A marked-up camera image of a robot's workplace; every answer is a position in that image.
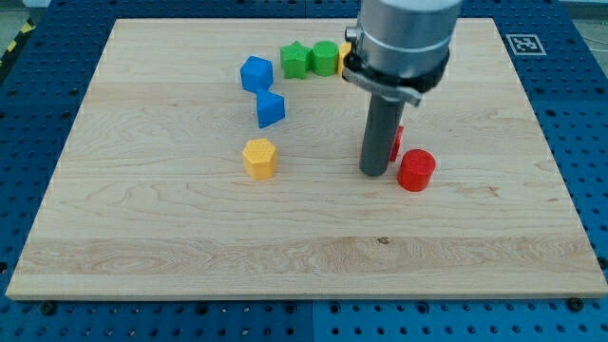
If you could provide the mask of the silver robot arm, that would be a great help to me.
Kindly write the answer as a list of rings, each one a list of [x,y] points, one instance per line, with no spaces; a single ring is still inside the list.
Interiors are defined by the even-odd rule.
[[[344,80],[385,100],[417,106],[441,81],[462,0],[361,0]]]

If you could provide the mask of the yellow block behind arm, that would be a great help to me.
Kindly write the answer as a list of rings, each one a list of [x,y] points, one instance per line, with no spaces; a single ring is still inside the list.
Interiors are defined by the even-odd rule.
[[[351,42],[343,42],[338,47],[338,59],[337,59],[337,68],[336,68],[336,73],[338,75],[342,75],[344,66],[345,66],[345,59],[350,54],[351,51],[352,51]]]

